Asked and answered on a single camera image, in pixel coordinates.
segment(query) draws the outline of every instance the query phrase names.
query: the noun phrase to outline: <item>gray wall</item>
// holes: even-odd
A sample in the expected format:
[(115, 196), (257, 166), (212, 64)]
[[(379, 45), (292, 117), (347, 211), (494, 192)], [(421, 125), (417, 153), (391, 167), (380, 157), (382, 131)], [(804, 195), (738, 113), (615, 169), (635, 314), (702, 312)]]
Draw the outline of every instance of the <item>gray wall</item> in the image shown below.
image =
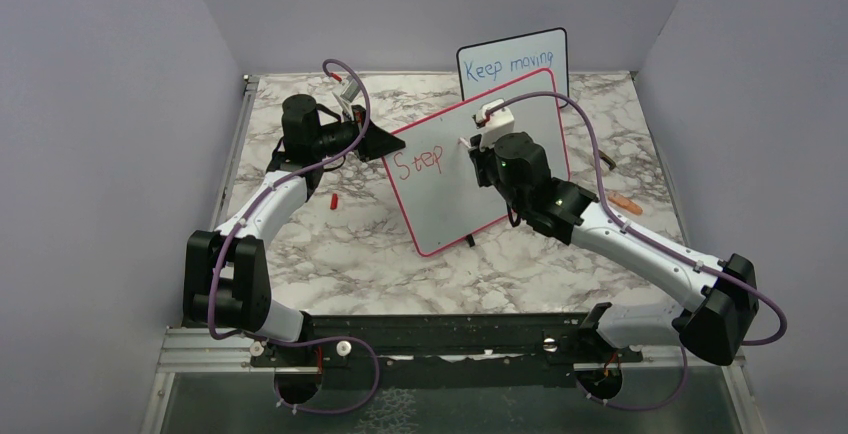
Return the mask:
[(848, 421), (846, 81), (848, 0), (680, 0), (638, 78), (692, 244), (750, 257), (789, 316), (746, 349), (773, 433)]
[(251, 73), (455, 69), (457, 48), (568, 29), (573, 70), (641, 67), (677, 0), (205, 0)]
[(202, 0), (3, 0), (0, 32), (0, 431), (136, 432), (240, 71)]

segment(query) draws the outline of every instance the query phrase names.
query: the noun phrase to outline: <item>orange object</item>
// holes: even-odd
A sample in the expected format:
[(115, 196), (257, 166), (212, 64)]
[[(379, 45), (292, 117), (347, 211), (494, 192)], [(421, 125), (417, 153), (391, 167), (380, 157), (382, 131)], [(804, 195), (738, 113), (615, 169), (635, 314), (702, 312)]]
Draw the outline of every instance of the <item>orange object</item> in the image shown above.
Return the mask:
[(609, 200), (611, 203), (615, 204), (616, 206), (627, 210), (628, 212), (632, 212), (633, 214), (636, 214), (637, 216), (642, 215), (643, 211), (642, 211), (642, 208), (639, 206), (639, 204), (636, 204), (635, 202), (631, 201), (629, 198), (624, 197), (617, 192), (610, 192), (607, 195), (607, 200)]

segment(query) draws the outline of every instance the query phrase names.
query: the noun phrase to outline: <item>metal frame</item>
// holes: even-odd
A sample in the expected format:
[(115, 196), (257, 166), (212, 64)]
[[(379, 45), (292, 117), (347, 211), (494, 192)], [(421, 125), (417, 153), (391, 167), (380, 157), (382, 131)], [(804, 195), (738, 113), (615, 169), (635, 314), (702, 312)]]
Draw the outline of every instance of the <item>metal frame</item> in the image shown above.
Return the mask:
[[(216, 204), (210, 229), (214, 229), (221, 222), (221, 217), (226, 216), (230, 193), (238, 171), (241, 159), (241, 151), (244, 146), (247, 126), (253, 105), (256, 99), (260, 76), (245, 76), (245, 91), (241, 110), (238, 115), (236, 132), (230, 146), (230, 156), (221, 180), (218, 193), (220, 201)], [(668, 179), (668, 173), (660, 159), (663, 174)], [(674, 193), (669, 188), (672, 198), (674, 212), (678, 222), (681, 221), (677, 212), (677, 203)], [(685, 229), (681, 226), (684, 243), (687, 238)], [(140, 432), (143, 434), (155, 434), (162, 430), (165, 414), (171, 397), (174, 379), (178, 373), (317, 373), (314, 367), (253, 367), (251, 366), (251, 355), (249, 347), (253, 341), (250, 339), (234, 336), (223, 341), (216, 341), (209, 337), (206, 329), (168, 328), (165, 332), (159, 361), (156, 366), (153, 388), (150, 393), (147, 412), (145, 413)], [(644, 360), (639, 363), (626, 363), (624, 369), (653, 369), (680, 366), (680, 351), (674, 347), (651, 347), (642, 351)], [(690, 356), (689, 364), (692, 367), (712, 366), (694, 356)], [(754, 396), (749, 387), (745, 374), (745, 358), (741, 354), (730, 366), (723, 367), (725, 383), (728, 393), (736, 411), (736, 417), (744, 434), (765, 434), (766, 429), (759, 410), (757, 409)], [(600, 367), (599, 364), (575, 364), (575, 369)]]

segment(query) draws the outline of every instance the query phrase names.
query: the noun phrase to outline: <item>marble table top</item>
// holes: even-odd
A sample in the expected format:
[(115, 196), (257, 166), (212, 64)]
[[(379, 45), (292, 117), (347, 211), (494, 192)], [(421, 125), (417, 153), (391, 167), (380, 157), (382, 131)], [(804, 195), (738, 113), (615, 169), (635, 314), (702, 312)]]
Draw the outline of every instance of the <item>marble table top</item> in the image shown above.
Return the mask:
[[(362, 76), (374, 121), (388, 131), (459, 102), (455, 73)], [(264, 76), (247, 128), (229, 215), (261, 183), (282, 132), (283, 100), (297, 93), (336, 109), (335, 82), (318, 74)], [(618, 164), (604, 183), (644, 210), (634, 221), (678, 242), (665, 180), (627, 72), (573, 74), (571, 96), (600, 147)], [(562, 113), (572, 181), (597, 192), (588, 134)], [(333, 193), (339, 208), (330, 210)], [(415, 250), (382, 162), (324, 174), (312, 199), (268, 246), (274, 299), (313, 314), (464, 314), (585, 311), (598, 302), (641, 304), (665, 294), (606, 258), (503, 221), (432, 257)]]

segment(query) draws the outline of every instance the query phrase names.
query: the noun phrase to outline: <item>screw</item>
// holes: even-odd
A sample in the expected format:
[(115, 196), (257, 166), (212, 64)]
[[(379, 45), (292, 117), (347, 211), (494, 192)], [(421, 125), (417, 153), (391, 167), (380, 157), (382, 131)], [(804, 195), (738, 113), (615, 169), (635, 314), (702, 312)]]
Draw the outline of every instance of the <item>screw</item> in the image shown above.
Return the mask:
[(542, 342), (542, 349), (544, 349), (545, 352), (556, 352), (556, 340), (552, 337), (546, 337), (545, 340)]

